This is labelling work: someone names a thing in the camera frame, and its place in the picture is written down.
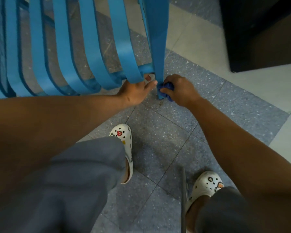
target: hand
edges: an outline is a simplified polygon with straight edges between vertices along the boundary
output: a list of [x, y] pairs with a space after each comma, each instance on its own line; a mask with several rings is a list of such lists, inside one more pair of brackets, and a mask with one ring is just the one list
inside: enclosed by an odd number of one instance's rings
[[172, 91], [167, 88], [162, 88], [160, 91], [169, 95], [173, 101], [180, 106], [187, 108], [189, 105], [202, 98], [193, 84], [178, 74], [169, 75], [164, 80], [164, 83], [167, 82], [171, 82], [175, 89]]
[[[145, 75], [145, 79], [148, 82], [151, 81], [151, 77], [148, 74]], [[128, 106], [139, 105], [156, 85], [156, 80], [149, 82], [147, 85], [145, 81], [131, 84], [126, 80], [117, 95], [123, 97], [123, 99], [128, 103]]]

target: blue chair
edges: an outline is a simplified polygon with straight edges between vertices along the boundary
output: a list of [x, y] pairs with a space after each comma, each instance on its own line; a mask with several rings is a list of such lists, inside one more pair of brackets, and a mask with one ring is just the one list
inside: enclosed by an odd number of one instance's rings
[[[83, 80], [74, 63], [66, 0], [52, 0], [54, 20], [43, 14], [43, 0], [0, 0], [0, 99], [9, 97], [86, 95], [114, 89], [122, 80], [143, 81], [154, 73], [163, 83], [169, 0], [138, 0], [152, 62], [138, 66], [132, 49], [123, 0], [108, 0], [114, 40], [123, 68], [110, 74], [102, 57], [93, 0], [79, 0], [85, 54], [95, 78]], [[19, 8], [29, 11], [33, 71], [43, 92], [35, 94], [27, 85], [21, 63]], [[48, 68], [44, 22], [55, 28], [59, 67], [68, 85], [56, 85]]]

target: white crocs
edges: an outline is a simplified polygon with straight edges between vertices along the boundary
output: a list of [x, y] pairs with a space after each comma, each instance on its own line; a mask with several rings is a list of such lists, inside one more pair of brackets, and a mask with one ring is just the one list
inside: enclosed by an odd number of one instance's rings
[[128, 181], [132, 178], [132, 172], [133, 172], [133, 166], [132, 166], [132, 130], [127, 124], [119, 124], [115, 126], [112, 131], [110, 132], [109, 136], [116, 136], [120, 138], [122, 143], [124, 144], [125, 147], [125, 153], [126, 153], [126, 159], [129, 164], [129, 177], [125, 183], [128, 183]]
[[186, 202], [185, 212], [188, 212], [198, 197], [202, 195], [211, 197], [222, 187], [222, 180], [217, 173], [212, 171], [203, 172], [194, 183], [192, 194]]

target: foot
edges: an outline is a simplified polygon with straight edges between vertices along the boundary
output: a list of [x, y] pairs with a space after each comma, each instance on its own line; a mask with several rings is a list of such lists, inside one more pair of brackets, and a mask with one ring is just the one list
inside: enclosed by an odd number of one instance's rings
[[132, 165], [132, 131], [127, 124], [119, 124], [115, 126], [110, 132], [109, 136], [115, 136], [120, 138], [124, 144], [125, 153], [126, 153], [126, 173], [125, 180], [122, 184], [126, 184], [131, 178], [133, 173]]
[[223, 187], [222, 180], [215, 172], [203, 172], [194, 183], [192, 194], [186, 203], [186, 228], [194, 233], [198, 212], [218, 190]]

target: pant leg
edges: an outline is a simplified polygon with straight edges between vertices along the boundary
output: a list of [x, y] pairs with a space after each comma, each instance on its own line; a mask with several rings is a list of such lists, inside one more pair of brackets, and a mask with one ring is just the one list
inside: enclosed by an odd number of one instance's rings
[[198, 233], [252, 233], [246, 200], [233, 187], [215, 193], [200, 210], [195, 223]]
[[116, 137], [75, 144], [23, 181], [0, 209], [0, 232], [90, 232], [125, 167]]

